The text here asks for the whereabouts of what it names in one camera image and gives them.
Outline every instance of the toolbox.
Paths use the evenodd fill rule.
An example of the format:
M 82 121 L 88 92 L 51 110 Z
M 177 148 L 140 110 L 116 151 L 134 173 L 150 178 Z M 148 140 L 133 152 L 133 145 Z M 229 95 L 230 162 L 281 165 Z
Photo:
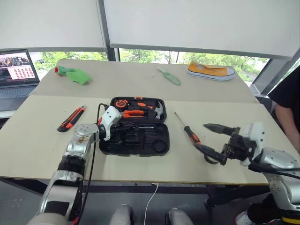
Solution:
M 104 154 L 118 156 L 163 156 L 170 147 L 165 103 L 158 98 L 114 97 L 110 103 L 122 114 L 118 127 L 130 127 L 101 141 Z

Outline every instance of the roller blind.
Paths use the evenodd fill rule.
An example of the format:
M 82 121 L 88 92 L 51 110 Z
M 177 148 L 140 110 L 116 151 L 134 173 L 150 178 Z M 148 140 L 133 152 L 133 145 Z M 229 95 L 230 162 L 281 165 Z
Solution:
M 176 47 L 290 58 L 299 0 L 104 0 L 111 47 Z
M 105 51 L 96 0 L 0 0 L 0 49 Z

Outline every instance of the hammer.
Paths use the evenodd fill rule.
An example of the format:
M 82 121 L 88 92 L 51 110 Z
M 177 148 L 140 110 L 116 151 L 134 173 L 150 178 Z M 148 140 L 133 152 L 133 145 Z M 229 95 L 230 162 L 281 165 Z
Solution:
M 155 117 L 155 119 L 160 119 L 160 115 L 164 112 L 164 108 L 163 108 L 163 105 L 159 103 L 159 107 L 156 107 L 154 111 L 157 112 L 157 116 Z

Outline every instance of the floor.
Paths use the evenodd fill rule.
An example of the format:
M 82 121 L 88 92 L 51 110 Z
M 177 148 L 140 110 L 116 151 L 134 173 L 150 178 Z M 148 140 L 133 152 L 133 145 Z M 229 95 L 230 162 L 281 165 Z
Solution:
M 142 225 L 145 208 L 152 194 L 90 193 L 82 225 L 107 225 L 114 210 L 128 204 L 134 211 L 135 225 Z M 184 210 L 195 225 L 231 225 L 234 216 L 249 203 L 260 202 L 265 195 L 231 202 L 208 212 L 203 205 L 207 195 L 156 194 L 148 206 L 147 225 L 164 225 L 165 213 L 172 207 Z M 25 225 L 36 214 L 41 197 L 0 181 L 0 225 Z

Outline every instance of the laptop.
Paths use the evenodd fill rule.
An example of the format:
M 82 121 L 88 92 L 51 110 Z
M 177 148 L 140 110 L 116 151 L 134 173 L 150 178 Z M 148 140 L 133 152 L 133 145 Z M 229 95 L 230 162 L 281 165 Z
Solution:
M 38 83 L 27 49 L 0 52 L 0 111 L 18 109 Z

